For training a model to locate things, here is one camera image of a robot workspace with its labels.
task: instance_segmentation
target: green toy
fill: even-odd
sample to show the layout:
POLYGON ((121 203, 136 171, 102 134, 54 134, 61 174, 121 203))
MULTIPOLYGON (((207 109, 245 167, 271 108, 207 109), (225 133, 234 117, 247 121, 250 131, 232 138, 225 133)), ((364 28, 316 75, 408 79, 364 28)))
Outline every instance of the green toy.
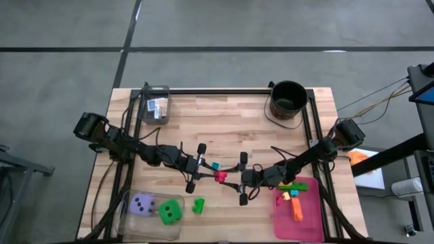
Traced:
POLYGON ((195 199, 195 205, 193 206, 193 211, 196 214, 202 214, 203 204, 204 203, 205 203, 205 199, 203 199, 203 198, 196 198, 195 199))
POLYGON ((291 185, 285 185, 280 183, 278 186, 279 190, 301 190, 301 191, 307 191, 307 183, 306 182, 292 182, 291 185))
POLYGON ((182 218, 181 207, 175 199, 162 203, 158 207, 158 212, 165 225, 174 224, 182 218))

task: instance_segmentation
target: cable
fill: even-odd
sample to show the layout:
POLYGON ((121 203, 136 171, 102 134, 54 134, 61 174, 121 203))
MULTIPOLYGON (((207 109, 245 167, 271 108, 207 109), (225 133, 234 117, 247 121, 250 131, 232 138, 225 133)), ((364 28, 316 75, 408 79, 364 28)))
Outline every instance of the cable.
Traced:
POLYGON ((9 175, 9 172, 7 172, 6 174, 7 174, 7 180, 9 181, 9 199, 10 200, 9 200, 9 206, 7 207, 5 215, 1 219, 0 228, 3 226, 3 223, 5 222, 6 217, 9 214, 9 211, 11 211, 12 203, 14 202, 14 192, 12 190, 12 179, 11 179, 11 176, 9 175))
POLYGON ((349 106, 353 105, 354 103, 359 102, 359 101, 361 101, 361 100, 363 100, 363 99, 365 99, 365 98, 367 98, 367 97, 369 97, 369 96, 372 96, 372 95, 374 95, 374 94, 376 94, 376 93, 378 93, 378 92, 381 92, 382 90, 384 90, 384 89, 386 89, 386 88, 388 88, 388 87, 390 87, 390 86, 392 86, 392 85, 394 85, 394 84, 396 84, 396 83, 399 83, 400 81, 403 81, 403 80, 405 80, 405 79, 407 79, 407 78, 408 78, 408 77, 404 77, 404 78, 399 79, 399 80, 397 80, 397 81, 395 81, 395 82, 392 82, 391 84, 386 85, 386 86, 383 87, 383 88, 380 88, 380 89, 378 89, 378 90, 376 90, 376 91, 374 91, 374 92, 372 92, 372 93, 370 93, 370 94, 368 94, 368 95, 366 95, 366 96, 364 96, 364 97, 362 97, 362 98, 360 98, 360 99, 358 99, 358 100, 356 100, 356 101, 354 101, 354 102, 352 102, 352 103, 350 103, 350 104, 348 104, 348 105, 343 106, 342 108, 339 108, 338 111, 340 111, 340 110, 342 110, 342 109, 344 109, 344 108, 346 108, 346 107, 349 107, 349 106))
POLYGON ((182 172, 182 170, 181 170, 181 166, 179 164, 175 163, 175 160, 173 160, 173 158, 170 155, 168 155, 165 151, 163 151, 160 148, 160 145, 158 144, 158 136, 160 134, 160 130, 161 130, 161 127, 158 127, 157 129, 154 129, 150 134, 146 135, 146 137, 151 135, 154 132, 157 132, 157 134, 155 135, 155 146, 157 146, 157 150, 159 152, 161 152, 162 154, 166 155, 170 159, 170 161, 173 163, 173 165, 175 165, 178 168, 178 171, 182 174, 182 176, 184 176, 185 182, 189 182, 189 179, 190 179, 189 175, 187 174, 187 176, 185 176, 185 173, 182 172))
POLYGON ((286 161, 286 158, 285 158, 285 156, 283 156, 280 152, 283 152, 283 153, 286 153, 287 155, 291 155, 291 156, 293 156, 293 157, 297 157, 298 155, 295 155, 295 154, 293 154, 293 153, 290 153, 290 152, 288 152, 288 151, 285 151, 284 149, 280 149, 280 148, 277 148, 277 147, 275 147, 275 146, 270 146, 271 147, 271 149, 273 149, 273 150, 275 150, 276 152, 278 152, 284 159, 285 159, 285 161, 286 161))
POLYGON ((377 107, 378 105, 382 104, 383 102, 386 102, 387 100, 390 100, 391 98, 396 98, 396 97, 400 96, 401 92, 405 91, 407 88, 410 87, 410 85, 408 85, 405 88, 399 90, 405 84, 406 84, 406 82, 402 83, 397 89, 395 89, 390 95, 386 96, 386 98, 381 100, 380 102, 372 104, 372 105, 368 106, 367 108, 362 109, 357 114, 355 114, 351 117, 347 117, 345 119, 354 119, 354 118, 362 117, 363 115, 365 115, 366 113, 368 113, 369 111, 371 111, 372 109, 377 107))
POLYGON ((124 140, 129 140, 129 141, 144 140, 144 139, 148 138, 150 135, 154 134, 156 131, 157 131, 157 134, 158 134, 160 132, 160 130, 161 130, 161 127, 157 127, 153 131, 149 132, 147 135, 145 135, 145 136, 143 136, 141 138, 132 138, 132 139, 124 138, 124 140))
POLYGON ((270 94, 269 94, 269 96, 267 97, 267 99, 265 100, 265 104, 264 104, 264 115, 265 115, 265 117, 266 117, 269 121, 273 122, 274 124, 276 124, 276 125, 278 125, 278 126, 280 126, 280 127, 282 127, 282 128, 285 128, 285 129, 297 129, 297 128, 300 127, 301 123, 303 122, 303 118, 301 118, 300 123, 299 123, 296 127, 288 127, 288 126, 284 126, 284 125, 281 125, 280 123, 278 123, 278 122, 276 122, 276 121, 270 119, 270 118, 267 116, 267 114, 265 113, 265 108, 267 107, 267 102, 269 101, 269 98, 270 98, 270 94))
POLYGON ((94 200, 94 204, 92 205, 92 210, 90 212, 90 229, 94 230, 94 213, 95 213, 95 206, 96 206, 96 201, 98 200, 98 195, 100 194, 100 190, 101 190, 101 186, 102 183, 104 182, 105 178, 107 177, 107 174, 109 173, 109 169, 111 168, 111 166, 115 163, 115 161, 112 161, 111 164, 108 166, 107 170, 105 171, 104 175, 101 178, 100 184, 98 185, 98 190, 96 190, 96 194, 95 194, 95 200, 94 200))
POLYGON ((181 153, 182 153, 183 155, 185 155, 186 157, 191 156, 190 154, 184 152, 184 150, 182 149, 182 146, 183 146, 183 144, 182 144, 182 142, 181 142, 181 145, 180 145, 181 153))
POLYGON ((140 95, 140 93, 138 93, 137 95, 135 95, 133 98, 132 98, 132 102, 130 103, 130 104, 128 104, 128 106, 127 106, 127 108, 124 110, 124 112, 122 113, 122 118, 121 118, 121 127, 120 127, 120 130, 121 130, 121 136, 124 136, 124 133, 125 133, 125 128, 124 128, 124 126, 123 126, 123 119, 124 119, 124 117, 125 117, 125 114, 127 113, 127 111, 131 108, 131 106, 134 106, 134 103, 136 102, 136 99, 138 98, 138 96, 140 95))
POLYGON ((325 172, 324 172, 324 169, 321 168, 320 165, 325 165, 326 163, 332 163, 332 168, 330 169, 330 173, 332 173, 332 171, 334 170, 334 167, 336 166, 336 164, 334 163, 334 161, 329 161, 329 162, 320 162, 320 163, 318 163, 318 169, 319 169, 321 172, 325 173, 325 172))
MULTIPOLYGON (((280 149, 280 148, 277 148, 277 147, 275 147, 275 146, 270 146, 270 147, 271 147, 271 149, 273 149, 273 150, 275 150, 277 153, 279 153, 280 156, 282 156, 283 159, 285 160, 285 165, 283 166, 284 169, 286 169, 286 165, 288 164, 288 160, 286 159, 285 155, 283 155, 283 153, 289 154, 289 155, 291 155, 291 156, 293 156, 293 157, 297 157, 297 155, 294 155, 294 154, 292 154, 292 153, 290 153, 290 152, 287 152, 287 151, 285 151, 285 150, 283 150, 283 149, 280 149)), ((263 167, 262 165, 260 165, 259 163, 255 163, 255 164, 253 164, 253 171, 255 172, 256 176, 260 177, 258 171, 255 170, 255 166, 259 166, 259 167, 260 167, 260 171, 264 170, 264 167, 263 167)), ((259 183, 257 183, 257 184, 255 185, 255 187, 253 187, 253 189, 250 191, 250 193, 249 193, 249 195, 248 195, 248 199, 249 199, 249 201, 255 199, 255 198, 259 195, 259 192, 260 192, 260 185, 261 185, 262 183, 264 183, 266 180, 268 180, 269 178, 272 178, 272 177, 275 177, 275 176, 269 176, 269 177, 267 177, 267 178, 264 178, 264 179, 262 179, 259 183)), ((273 186, 269 186, 269 190, 273 190, 273 189, 274 189, 273 186)))
MULTIPOLYGON (((406 92, 404 92, 404 93, 399 94, 398 96, 403 95, 403 94, 406 94, 406 93, 408 93, 408 92, 411 92, 411 91, 406 91, 406 92)), ((369 121, 369 122, 358 123, 358 125, 367 125, 367 124, 369 124, 369 123, 373 123, 373 122, 375 122, 375 121, 381 119, 381 118, 386 114, 386 112, 387 112, 387 109, 388 109, 388 107, 389 107, 389 103, 390 103, 390 101, 391 101, 391 98, 393 98, 393 97, 391 96, 391 97, 389 98, 389 100, 387 100, 386 108, 384 109, 384 112, 383 112, 383 113, 382 113, 378 118, 376 118, 376 119, 374 119, 374 120, 371 120, 371 121, 369 121)))
POLYGON ((416 193, 424 193, 424 194, 434 195, 434 193, 432 193, 432 192, 425 192, 423 190, 422 191, 418 191, 418 192, 409 192, 409 193, 401 194, 401 195, 385 195, 385 196, 363 195, 363 194, 359 194, 359 195, 361 195, 363 197, 376 197, 376 198, 379 198, 379 199, 383 199, 383 198, 386 198, 386 197, 402 197, 402 196, 405 196, 405 195, 416 194, 416 193))
MULTIPOLYGON (((255 170, 255 166, 259 166, 259 167, 260 167, 260 171, 264 170, 264 167, 263 167, 262 165, 260 165, 259 163, 255 163, 255 164, 253 164, 253 166, 252 166, 252 169, 253 169, 253 171, 255 172, 256 176, 260 177, 258 171, 255 170)), ((255 199, 255 198, 259 195, 259 192, 260 192, 260 185, 261 185, 264 181, 265 181, 265 179, 262 179, 259 183, 257 183, 257 184, 255 185, 255 187, 253 187, 253 189, 250 191, 250 193, 249 193, 249 195, 248 195, 248 199, 249 199, 249 201, 255 199)))

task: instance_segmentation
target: green dice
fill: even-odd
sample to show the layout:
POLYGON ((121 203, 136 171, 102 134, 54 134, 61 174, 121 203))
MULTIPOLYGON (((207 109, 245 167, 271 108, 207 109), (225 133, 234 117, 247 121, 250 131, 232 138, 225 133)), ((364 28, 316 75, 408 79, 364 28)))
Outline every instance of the green dice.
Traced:
POLYGON ((181 207, 175 199, 162 203, 158 207, 158 212, 165 225, 174 224, 182 218, 181 207))

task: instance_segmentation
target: dice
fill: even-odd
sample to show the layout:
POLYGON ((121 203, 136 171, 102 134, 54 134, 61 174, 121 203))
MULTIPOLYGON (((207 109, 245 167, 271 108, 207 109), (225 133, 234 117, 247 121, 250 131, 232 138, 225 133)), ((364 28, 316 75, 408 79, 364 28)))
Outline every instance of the dice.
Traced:
POLYGON ((154 213, 155 198, 148 194, 136 193, 130 202, 130 212, 144 217, 154 213))
POLYGON ((170 199, 165 203, 162 203, 158 207, 158 212, 163 221, 163 224, 169 225, 178 222, 182 218, 182 210, 177 200, 170 199))

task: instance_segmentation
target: purple dice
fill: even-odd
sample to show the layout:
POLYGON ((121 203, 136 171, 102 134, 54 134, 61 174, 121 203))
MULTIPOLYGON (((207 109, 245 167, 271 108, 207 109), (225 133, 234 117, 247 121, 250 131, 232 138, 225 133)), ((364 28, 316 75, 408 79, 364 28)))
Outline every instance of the purple dice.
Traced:
POLYGON ((130 203, 130 212, 144 217, 154 213, 155 198, 148 194, 136 193, 130 203))

